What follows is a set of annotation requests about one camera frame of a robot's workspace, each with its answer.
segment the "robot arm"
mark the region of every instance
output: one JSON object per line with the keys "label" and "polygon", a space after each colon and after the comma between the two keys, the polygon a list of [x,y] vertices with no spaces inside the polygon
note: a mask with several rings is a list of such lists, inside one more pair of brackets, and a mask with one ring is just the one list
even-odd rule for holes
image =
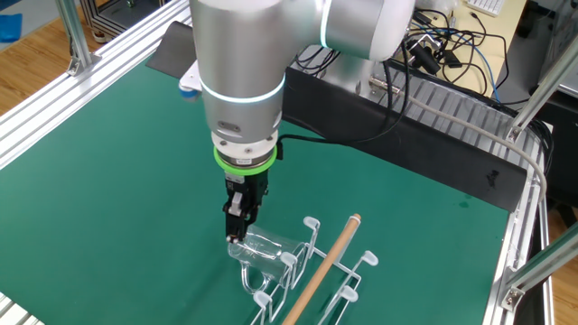
{"label": "robot arm", "polygon": [[191,0],[215,158],[226,173],[229,242],[242,241],[276,156],[284,71],[309,44],[382,61],[402,41],[415,0]]}

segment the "wooden dowel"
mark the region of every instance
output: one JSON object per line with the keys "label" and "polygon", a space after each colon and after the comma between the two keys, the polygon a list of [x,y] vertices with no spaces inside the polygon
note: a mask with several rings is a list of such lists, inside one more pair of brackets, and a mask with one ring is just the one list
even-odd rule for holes
{"label": "wooden dowel", "polygon": [[309,300],[313,297],[317,288],[319,288],[319,284],[321,284],[323,278],[327,275],[329,269],[340,255],[341,250],[345,245],[347,245],[351,235],[355,229],[357,229],[359,222],[361,222],[361,216],[359,214],[356,213],[353,216],[356,218],[351,218],[350,221],[348,221],[347,225],[341,232],[341,235],[337,238],[322,264],[319,265],[319,268],[305,287],[305,290],[303,290],[301,296],[299,296],[299,299],[291,311],[289,311],[289,314],[283,321],[283,325],[294,325],[297,322],[299,316],[301,316],[301,313],[307,306],[307,303],[309,303]]}

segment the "green table surface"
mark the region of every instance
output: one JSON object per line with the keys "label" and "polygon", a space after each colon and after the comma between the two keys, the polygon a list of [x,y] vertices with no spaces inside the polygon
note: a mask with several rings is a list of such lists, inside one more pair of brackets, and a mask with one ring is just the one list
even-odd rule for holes
{"label": "green table surface", "polygon": [[[224,174],[202,101],[177,84],[140,64],[0,171],[0,292],[49,325],[249,323]],[[343,324],[481,323],[505,210],[349,147],[284,147],[257,224],[306,241],[313,216],[327,252],[358,212],[343,263],[379,258],[360,267]],[[321,317],[342,277],[331,270],[300,323]]]}

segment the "black panel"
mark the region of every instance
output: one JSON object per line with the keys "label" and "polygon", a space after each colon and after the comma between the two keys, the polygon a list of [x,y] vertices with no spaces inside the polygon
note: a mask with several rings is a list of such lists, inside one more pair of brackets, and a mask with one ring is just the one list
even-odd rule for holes
{"label": "black panel", "polygon": [[[330,139],[359,139],[374,135],[384,115],[379,104],[287,69],[288,122]],[[516,208],[527,176],[512,163],[410,118],[389,134],[354,147],[508,211]]]}
{"label": "black panel", "polygon": [[554,93],[538,118],[554,126],[554,155],[546,175],[548,197],[578,207],[578,99]]}

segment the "wire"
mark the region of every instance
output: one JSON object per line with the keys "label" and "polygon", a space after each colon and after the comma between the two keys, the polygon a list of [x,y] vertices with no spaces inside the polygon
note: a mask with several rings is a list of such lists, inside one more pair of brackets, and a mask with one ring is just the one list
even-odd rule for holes
{"label": "wire", "polygon": [[[399,112],[399,116],[397,117],[397,120],[394,122],[393,125],[391,125],[390,127],[387,127],[387,120],[388,120],[388,113],[389,113],[389,112],[387,112],[386,117],[384,118],[384,123],[382,123],[381,127],[378,130],[378,133],[376,135],[372,135],[371,137],[364,138],[364,139],[332,140],[332,139],[323,139],[323,138],[304,136],[304,135],[280,135],[278,140],[277,140],[277,147],[281,151],[281,156],[283,156],[283,140],[284,139],[301,140],[301,141],[307,141],[307,142],[312,142],[312,143],[317,143],[317,144],[350,145],[350,144],[362,144],[365,142],[373,141],[373,140],[379,138],[380,136],[383,136],[383,135],[389,133],[391,130],[393,130],[397,126],[397,124],[401,121],[404,114],[406,113],[408,102],[409,102],[409,92],[410,92],[410,88],[409,88],[410,87],[409,57],[408,57],[407,52],[406,52],[405,40],[400,44],[400,48],[401,48],[401,51],[403,53],[404,62],[405,62],[405,66],[406,66],[406,71],[405,71],[405,73],[406,73],[406,84],[405,84],[406,94],[404,96],[404,103],[402,104],[402,108],[401,108],[401,111]],[[390,82],[390,83],[388,83],[388,85],[392,85],[391,75],[390,75],[390,71],[389,71],[389,67],[387,65],[387,62],[384,62],[384,69],[385,69],[384,72],[386,74],[386,79],[389,80],[389,82]],[[388,87],[387,88],[387,108],[389,109],[389,111],[391,111],[391,110],[393,110],[393,107],[394,107],[393,88]],[[295,120],[294,122],[302,123],[303,125],[306,125],[302,121]],[[312,127],[309,127],[309,128],[312,131],[314,131],[316,134],[323,136],[322,132],[320,132],[319,130],[315,130]]]}
{"label": "wire", "polygon": [[[423,27],[420,24],[417,23],[412,23],[416,26],[418,26],[420,29],[422,30],[427,30],[427,28]],[[489,65],[488,60],[486,59],[486,57],[484,56],[484,54],[480,51],[480,49],[478,49],[477,46],[475,46],[472,42],[469,42],[467,39],[465,39],[463,37],[463,35],[460,35],[460,33],[463,33],[462,31],[458,31],[456,29],[452,29],[452,34],[457,35],[458,37],[460,37],[461,39],[463,39],[466,43],[468,43],[483,59],[483,61],[486,63],[486,66],[488,67],[488,72],[489,72],[489,81],[491,83],[491,86],[494,88],[494,96],[496,97],[496,101],[499,102],[499,94],[498,94],[498,87],[496,86],[496,83],[494,81],[494,74],[491,71],[491,66]]]}
{"label": "wire", "polygon": [[[421,30],[423,31],[440,31],[439,28],[427,28],[427,27],[423,27],[423,26],[419,26]],[[509,77],[509,64],[508,64],[508,43],[506,42],[506,39],[504,38],[504,36],[501,35],[496,35],[496,34],[488,34],[488,33],[483,33],[483,32],[474,32],[474,31],[461,31],[455,28],[450,28],[449,29],[450,32],[452,33],[468,33],[468,34],[475,34],[475,35],[482,35],[485,37],[495,37],[495,38],[499,38],[502,40],[502,45],[503,45],[503,49],[504,49],[504,65],[506,66],[506,76],[504,77],[504,79],[502,81],[500,81],[500,83],[496,86],[496,89],[499,89],[504,82],[506,82],[506,79],[508,79]]]}
{"label": "wire", "polygon": [[528,100],[530,100],[530,98],[526,98],[526,99],[522,99],[522,100],[518,100],[515,102],[509,102],[509,103],[500,103],[501,105],[515,105],[515,104],[522,104],[522,103],[526,103]]}
{"label": "wire", "polygon": [[[443,67],[445,68],[446,66],[449,65],[449,63],[440,63],[443,65]],[[484,95],[487,91],[488,91],[488,81],[486,80],[486,74],[484,73],[484,70],[482,68],[480,68],[479,65],[475,64],[475,63],[462,63],[462,65],[467,65],[467,66],[472,66],[476,69],[478,69],[481,73],[481,77],[484,80],[484,88],[483,90],[480,92],[481,95]]]}
{"label": "wire", "polygon": [[314,54],[312,54],[312,55],[311,55],[309,58],[307,58],[307,59],[302,59],[302,60],[300,60],[300,59],[299,59],[299,56],[297,56],[297,57],[295,58],[295,61],[297,61],[297,62],[299,62],[299,63],[305,63],[305,62],[308,62],[308,61],[310,61],[310,60],[313,60],[313,59],[315,59],[315,58],[323,51],[323,49],[324,49],[323,47],[320,47],[319,50],[317,50],[317,52],[315,52]]}
{"label": "wire", "polygon": [[415,98],[413,98],[413,97],[411,97],[411,96],[410,96],[408,99],[409,99],[409,101],[411,101],[413,104],[416,104],[416,105],[419,106],[420,108],[422,108],[422,109],[424,109],[424,110],[426,110],[426,111],[428,111],[428,112],[430,112],[430,113],[432,113],[432,114],[435,114],[435,115],[437,115],[437,116],[439,116],[439,117],[445,118],[445,119],[447,119],[447,120],[449,120],[449,121],[451,121],[451,122],[454,122],[455,124],[459,124],[459,125],[461,125],[461,126],[463,126],[463,127],[467,127],[467,128],[469,128],[470,130],[479,133],[480,135],[484,135],[484,136],[488,137],[490,140],[493,140],[493,141],[495,141],[495,142],[497,142],[497,143],[499,143],[499,144],[502,144],[503,146],[505,146],[505,147],[508,148],[509,150],[513,151],[514,153],[519,154],[520,157],[522,157],[525,161],[527,161],[527,162],[532,166],[532,168],[534,168],[534,171],[536,172],[538,178],[540,179],[540,185],[541,185],[541,186],[540,186],[540,200],[539,200],[539,201],[542,201],[542,200],[544,199],[544,197],[545,197],[545,191],[546,191],[546,187],[547,187],[545,175],[544,175],[544,173],[542,172],[540,166],[537,164],[537,162],[536,162],[534,159],[532,159],[532,157],[530,157],[530,156],[529,156],[527,153],[525,153],[523,150],[519,149],[519,148],[516,147],[514,144],[512,144],[512,143],[510,143],[510,142],[508,142],[508,141],[506,141],[506,140],[504,140],[504,139],[502,139],[502,138],[500,138],[500,137],[498,137],[498,136],[495,136],[495,135],[493,135],[492,133],[490,133],[490,132],[488,132],[488,131],[486,131],[486,130],[484,130],[484,129],[481,129],[481,128],[479,128],[479,127],[477,127],[477,126],[475,126],[475,125],[473,125],[473,124],[470,124],[470,123],[468,123],[468,122],[466,122],[466,121],[462,121],[462,120],[460,120],[459,118],[457,118],[457,117],[455,117],[455,116],[451,116],[451,115],[445,114],[445,113],[442,112],[442,111],[439,111],[439,110],[437,110],[437,109],[435,109],[435,108],[429,107],[428,105],[420,102],[419,100],[417,100],[417,99],[415,99]]}

